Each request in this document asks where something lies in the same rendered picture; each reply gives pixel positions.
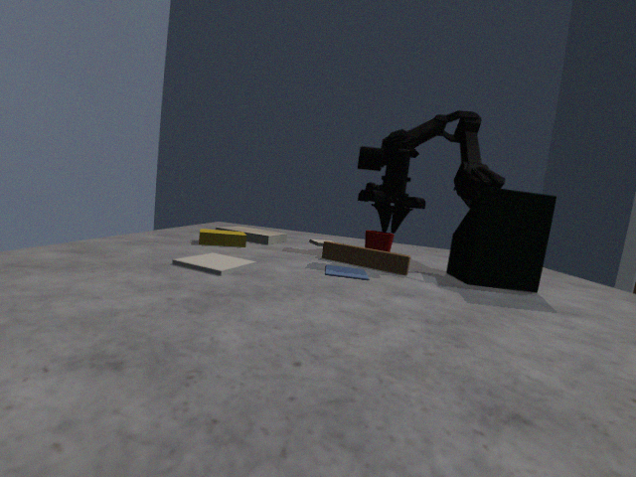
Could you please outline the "olive yellow block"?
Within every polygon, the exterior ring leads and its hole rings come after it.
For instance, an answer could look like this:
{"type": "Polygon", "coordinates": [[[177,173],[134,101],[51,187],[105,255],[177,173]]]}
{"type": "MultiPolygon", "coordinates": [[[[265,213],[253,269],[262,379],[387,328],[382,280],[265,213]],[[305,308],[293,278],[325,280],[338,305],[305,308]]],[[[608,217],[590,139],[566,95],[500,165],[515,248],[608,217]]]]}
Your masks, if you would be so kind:
{"type": "Polygon", "coordinates": [[[244,232],[200,229],[199,244],[245,247],[244,232]]]}

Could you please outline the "white flat square slab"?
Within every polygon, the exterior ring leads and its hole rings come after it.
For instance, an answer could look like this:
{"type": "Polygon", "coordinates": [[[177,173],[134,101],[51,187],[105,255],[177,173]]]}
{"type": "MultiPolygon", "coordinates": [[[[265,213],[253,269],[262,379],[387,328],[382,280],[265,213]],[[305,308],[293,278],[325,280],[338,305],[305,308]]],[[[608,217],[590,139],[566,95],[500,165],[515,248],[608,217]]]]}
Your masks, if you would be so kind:
{"type": "Polygon", "coordinates": [[[256,261],[218,253],[207,253],[173,259],[172,264],[219,276],[256,266],[256,261]]]}

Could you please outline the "beige flat block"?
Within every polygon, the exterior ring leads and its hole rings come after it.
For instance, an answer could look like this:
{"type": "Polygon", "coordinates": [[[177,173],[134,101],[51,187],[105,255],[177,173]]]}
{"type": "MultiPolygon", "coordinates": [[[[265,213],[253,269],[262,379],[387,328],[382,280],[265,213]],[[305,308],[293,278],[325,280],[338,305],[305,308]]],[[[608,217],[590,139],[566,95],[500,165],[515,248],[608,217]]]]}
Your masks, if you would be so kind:
{"type": "Polygon", "coordinates": [[[287,241],[287,234],[264,231],[245,227],[219,227],[216,230],[220,231],[232,231],[232,232],[244,232],[246,234],[246,241],[262,243],[262,244],[274,244],[287,241]]]}

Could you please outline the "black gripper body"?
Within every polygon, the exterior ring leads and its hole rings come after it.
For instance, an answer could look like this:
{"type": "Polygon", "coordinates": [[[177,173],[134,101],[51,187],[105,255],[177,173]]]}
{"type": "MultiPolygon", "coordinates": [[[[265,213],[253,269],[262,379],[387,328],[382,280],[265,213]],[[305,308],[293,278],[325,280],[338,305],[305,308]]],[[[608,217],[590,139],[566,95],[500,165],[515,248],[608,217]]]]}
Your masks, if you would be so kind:
{"type": "Polygon", "coordinates": [[[383,191],[362,190],[359,193],[358,201],[372,201],[378,205],[395,203],[395,207],[402,208],[425,208],[424,198],[409,197],[405,193],[406,182],[410,182],[410,177],[405,172],[386,171],[386,175],[382,176],[382,180],[385,180],[383,191]]]}

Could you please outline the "dark red cup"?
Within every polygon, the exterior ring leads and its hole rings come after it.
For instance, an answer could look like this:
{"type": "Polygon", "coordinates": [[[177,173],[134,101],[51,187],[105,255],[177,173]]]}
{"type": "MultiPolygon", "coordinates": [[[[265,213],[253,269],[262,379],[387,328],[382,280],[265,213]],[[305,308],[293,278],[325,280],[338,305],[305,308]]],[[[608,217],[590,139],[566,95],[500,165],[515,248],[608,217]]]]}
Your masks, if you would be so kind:
{"type": "Polygon", "coordinates": [[[391,252],[394,234],[366,231],[365,247],[391,252]]]}

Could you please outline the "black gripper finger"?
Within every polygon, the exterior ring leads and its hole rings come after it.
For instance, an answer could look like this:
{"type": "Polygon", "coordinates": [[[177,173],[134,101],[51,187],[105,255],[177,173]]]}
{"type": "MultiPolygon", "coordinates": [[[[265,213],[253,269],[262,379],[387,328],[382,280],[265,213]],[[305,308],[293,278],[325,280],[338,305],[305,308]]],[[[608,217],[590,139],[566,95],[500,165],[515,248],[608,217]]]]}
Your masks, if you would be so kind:
{"type": "Polygon", "coordinates": [[[393,220],[392,220],[392,233],[393,234],[397,231],[398,227],[400,226],[402,221],[405,219],[405,217],[408,215],[409,211],[412,211],[412,209],[410,209],[410,208],[402,208],[402,207],[395,207],[394,208],[393,220]]]}
{"type": "Polygon", "coordinates": [[[395,206],[378,204],[372,204],[372,206],[377,209],[380,216],[383,233],[386,233],[389,228],[395,206]]]}

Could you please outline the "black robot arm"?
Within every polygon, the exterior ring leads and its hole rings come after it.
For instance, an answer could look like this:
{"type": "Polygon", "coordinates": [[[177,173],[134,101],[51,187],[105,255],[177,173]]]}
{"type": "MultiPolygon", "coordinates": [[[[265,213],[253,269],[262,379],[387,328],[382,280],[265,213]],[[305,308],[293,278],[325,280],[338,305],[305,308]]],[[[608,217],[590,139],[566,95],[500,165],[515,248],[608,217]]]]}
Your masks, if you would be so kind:
{"type": "Polygon", "coordinates": [[[443,136],[450,142],[460,144],[462,163],[454,178],[453,190],[471,208],[485,187],[501,189],[505,182],[504,177],[482,164],[477,138],[481,121],[481,116],[474,111],[458,110],[448,115],[437,114],[417,128],[390,133],[383,139],[382,149],[362,146],[358,168],[381,171],[387,165],[387,171],[402,171],[407,174],[409,159],[419,155],[414,148],[430,138],[443,136]],[[447,133],[444,130],[447,122],[458,119],[460,120],[454,134],[447,133]]]}

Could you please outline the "beige flat square pad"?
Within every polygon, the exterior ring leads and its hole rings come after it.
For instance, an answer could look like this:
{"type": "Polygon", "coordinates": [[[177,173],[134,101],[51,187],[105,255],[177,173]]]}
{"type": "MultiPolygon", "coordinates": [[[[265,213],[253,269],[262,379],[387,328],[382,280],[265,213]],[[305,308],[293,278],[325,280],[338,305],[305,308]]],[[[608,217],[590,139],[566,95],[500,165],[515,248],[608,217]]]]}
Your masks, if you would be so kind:
{"type": "Polygon", "coordinates": [[[323,239],[310,239],[309,242],[312,242],[316,245],[320,245],[323,246],[324,241],[331,241],[331,240],[323,240],[323,239]]]}

